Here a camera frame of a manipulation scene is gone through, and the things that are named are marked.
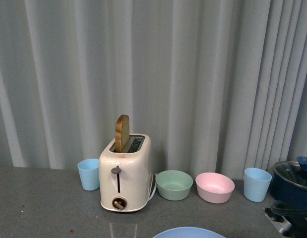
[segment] curtain fold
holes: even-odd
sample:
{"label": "curtain fold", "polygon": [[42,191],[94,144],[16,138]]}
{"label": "curtain fold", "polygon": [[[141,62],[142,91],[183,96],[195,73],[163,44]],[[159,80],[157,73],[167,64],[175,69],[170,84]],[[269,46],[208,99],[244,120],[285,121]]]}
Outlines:
{"label": "curtain fold", "polygon": [[0,0],[0,165],[76,169],[128,114],[154,172],[271,172],[306,90],[307,0]]}

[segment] green bowl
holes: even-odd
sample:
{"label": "green bowl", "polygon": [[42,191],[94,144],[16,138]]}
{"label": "green bowl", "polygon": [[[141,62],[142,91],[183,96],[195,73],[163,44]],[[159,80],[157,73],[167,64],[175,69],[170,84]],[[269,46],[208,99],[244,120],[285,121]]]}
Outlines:
{"label": "green bowl", "polygon": [[171,201],[186,198],[193,185],[190,175],[177,170],[166,170],[156,175],[155,181],[160,195]]}

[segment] bread slice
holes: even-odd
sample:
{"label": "bread slice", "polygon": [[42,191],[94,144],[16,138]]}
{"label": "bread slice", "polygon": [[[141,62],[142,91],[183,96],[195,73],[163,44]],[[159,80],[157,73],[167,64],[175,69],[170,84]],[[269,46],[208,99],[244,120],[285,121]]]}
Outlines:
{"label": "bread slice", "polygon": [[129,141],[129,116],[121,115],[116,123],[116,153],[121,153]]}

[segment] light blue cup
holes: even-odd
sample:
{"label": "light blue cup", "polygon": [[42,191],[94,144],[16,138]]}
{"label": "light blue cup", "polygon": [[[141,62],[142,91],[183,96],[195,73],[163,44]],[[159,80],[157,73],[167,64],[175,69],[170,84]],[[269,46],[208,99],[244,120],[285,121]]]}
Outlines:
{"label": "light blue cup", "polygon": [[262,202],[268,191],[272,176],[265,170],[257,168],[245,169],[244,195],[253,202]]}
{"label": "light blue cup", "polygon": [[87,159],[78,163],[78,172],[83,189],[93,191],[99,188],[99,159]]}

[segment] toaster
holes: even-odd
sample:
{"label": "toaster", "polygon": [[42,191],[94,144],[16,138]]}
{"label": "toaster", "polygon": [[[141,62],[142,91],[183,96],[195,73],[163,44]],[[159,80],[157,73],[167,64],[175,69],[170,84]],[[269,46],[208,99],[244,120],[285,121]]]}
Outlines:
{"label": "toaster", "polygon": [[101,205],[114,212],[134,212],[151,199],[153,184],[151,140],[144,134],[130,134],[121,153],[113,139],[99,157]]}

